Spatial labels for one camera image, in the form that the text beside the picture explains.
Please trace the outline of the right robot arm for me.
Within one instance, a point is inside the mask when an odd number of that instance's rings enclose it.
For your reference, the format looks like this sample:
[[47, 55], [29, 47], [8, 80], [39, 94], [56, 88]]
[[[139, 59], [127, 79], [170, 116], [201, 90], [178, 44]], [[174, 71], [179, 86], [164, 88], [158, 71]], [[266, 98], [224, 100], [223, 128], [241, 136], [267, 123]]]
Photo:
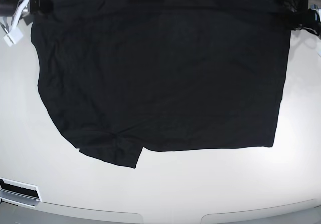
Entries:
[[34, 14], [47, 14], [53, 10], [51, 0], [1, 0], [1, 16], [13, 17], [18, 13], [19, 6], [23, 6], [21, 17]]

